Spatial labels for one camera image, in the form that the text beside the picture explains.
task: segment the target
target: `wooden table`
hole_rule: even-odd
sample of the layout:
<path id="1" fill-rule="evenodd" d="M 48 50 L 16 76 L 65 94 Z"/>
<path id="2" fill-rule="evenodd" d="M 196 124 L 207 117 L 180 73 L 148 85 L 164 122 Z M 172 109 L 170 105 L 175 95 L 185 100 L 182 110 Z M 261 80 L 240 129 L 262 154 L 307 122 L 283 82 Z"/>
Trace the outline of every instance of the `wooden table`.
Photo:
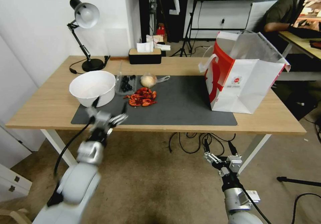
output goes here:
<path id="1" fill-rule="evenodd" d="M 305 53 L 311 58 L 318 58 L 321 60 L 321 50 L 310 47 L 310 40 L 320 41 L 321 38 L 318 39 L 303 39 L 300 38 L 291 32 L 288 31 L 281 31 L 279 32 L 279 36 L 288 42 L 287 47 L 283 51 L 283 57 L 286 57 L 293 46 L 298 48 L 300 51 Z M 289 72 L 289 73 L 282 73 L 278 80 L 285 80 L 285 81 L 311 81 L 311 80 L 321 80 L 321 73 L 319 72 Z"/>
<path id="2" fill-rule="evenodd" d="M 80 130 L 84 125 L 71 124 L 79 102 L 69 93 L 70 82 L 78 75 L 69 71 L 73 62 L 84 57 L 70 56 L 49 77 L 25 105 L 6 124 L 8 128 L 41 129 L 53 147 L 60 153 L 65 144 L 56 130 Z M 131 65 L 122 63 L 122 73 L 143 75 L 201 75 L 198 63 L 201 58 L 163 57 L 161 64 Z M 108 61 L 104 70 L 117 74 L 120 61 Z M 74 65 L 79 72 L 81 63 Z M 115 131 L 159 132 L 231 132 L 257 134 L 243 154 L 242 171 L 259 151 L 271 134 L 304 134 L 306 131 L 271 90 L 254 114 L 234 114 L 237 126 L 192 126 L 192 125 L 119 125 Z M 68 165 L 75 164 L 67 150 L 63 159 Z"/>

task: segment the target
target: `white table leg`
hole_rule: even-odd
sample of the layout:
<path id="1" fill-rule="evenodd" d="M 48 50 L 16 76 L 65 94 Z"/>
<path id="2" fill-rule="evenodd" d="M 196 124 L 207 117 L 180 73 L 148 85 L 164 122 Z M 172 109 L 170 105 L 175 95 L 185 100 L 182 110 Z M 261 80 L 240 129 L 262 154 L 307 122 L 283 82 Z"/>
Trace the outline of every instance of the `white table leg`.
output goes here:
<path id="1" fill-rule="evenodd" d="M 254 156 L 257 154 L 257 152 L 263 147 L 265 142 L 269 139 L 271 134 L 266 134 L 266 135 L 256 135 L 254 139 L 252 140 L 252 143 L 250 146 L 247 148 L 247 150 L 244 152 L 242 155 L 242 161 L 243 164 L 238 171 L 240 174 L 245 167 L 250 163 L 250 161 L 254 158 Z"/>
<path id="2" fill-rule="evenodd" d="M 283 51 L 283 53 L 282 53 L 282 56 L 283 56 L 284 58 L 286 58 L 286 56 L 289 54 L 289 52 L 290 52 L 291 49 L 292 49 L 292 44 L 289 43 L 289 44 L 287 45 L 287 47 L 284 49 L 284 51 Z"/>
<path id="3" fill-rule="evenodd" d="M 49 142 L 52 144 L 52 146 L 55 148 L 58 154 L 60 154 L 66 145 L 62 141 L 62 139 L 60 138 L 56 130 L 41 129 L 41 132 L 43 132 L 43 134 L 46 136 L 46 138 L 49 140 Z M 68 166 L 77 164 L 77 161 L 75 160 L 75 158 L 73 157 L 73 155 L 70 153 L 69 150 L 65 151 L 63 155 L 63 159 Z"/>

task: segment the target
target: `white bowl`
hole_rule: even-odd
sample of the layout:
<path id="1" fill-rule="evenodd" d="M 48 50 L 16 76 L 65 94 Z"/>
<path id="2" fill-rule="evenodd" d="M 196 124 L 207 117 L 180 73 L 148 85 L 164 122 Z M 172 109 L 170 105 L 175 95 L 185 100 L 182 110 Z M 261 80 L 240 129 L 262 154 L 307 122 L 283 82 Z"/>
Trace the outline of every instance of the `white bowl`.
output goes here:
<path id="1" fill-rule="evenodd" d="M 69 92 L 85 107 L 100 96 L 97 107 L 109 103 L 115 96 L 116 78 L 106 71 L 92 71 L 76 77 L 69 85 Z"/>

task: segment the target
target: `red object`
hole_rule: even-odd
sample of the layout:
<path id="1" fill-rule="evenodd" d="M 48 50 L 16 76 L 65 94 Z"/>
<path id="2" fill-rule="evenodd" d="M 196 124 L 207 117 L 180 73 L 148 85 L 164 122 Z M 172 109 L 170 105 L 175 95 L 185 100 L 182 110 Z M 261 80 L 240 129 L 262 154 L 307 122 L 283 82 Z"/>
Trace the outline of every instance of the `red object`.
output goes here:
<path id="1" fill-rule="evenodd" d="M 222 91 L 235 62 L 235 59 L 228 56 L 216 42 L 214 44 L 213 54 L 217 56 L 212 60 L 209 68 L 205 72 L 205 80 L 212 83 L 212 89 L 209 89 L 210 102 L 216 101 L 218 93 Z"/>
<path id="2" fill-rule="evenodd" d="M 146 87 L 142 87 L 131 96 L 126 95 L 124 98 L 129 98 L 129 105 L 134 107 L 146 107 L 154 103 L 157 103 L 156 101 L 154 101 L 156 98 L 156 91 L 152 92 L 149 88 Z"/>
<path id="3" fill-rule="evenodd" d="M 159 26 L 158 29 L 156 30 L 156 35 L 165 36 L 165 27 L 162 25 Z"/>

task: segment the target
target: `white bag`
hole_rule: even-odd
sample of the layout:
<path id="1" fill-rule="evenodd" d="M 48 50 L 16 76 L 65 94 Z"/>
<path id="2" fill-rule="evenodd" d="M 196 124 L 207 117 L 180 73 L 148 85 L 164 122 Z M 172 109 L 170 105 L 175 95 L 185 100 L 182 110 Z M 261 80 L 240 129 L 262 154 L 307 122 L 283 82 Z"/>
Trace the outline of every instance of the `white bag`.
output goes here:
<path id="1" fill-rule="evenodd" d="M 262 56 L 264 61 L 247 56 Z M 289 63 L 261 33 L 222 31 L 212 56 L 199 64 L 200 72 L 205 72 L 212 110 L 246 114 L 254 113 L 283 68 L 289 71 Z"/>

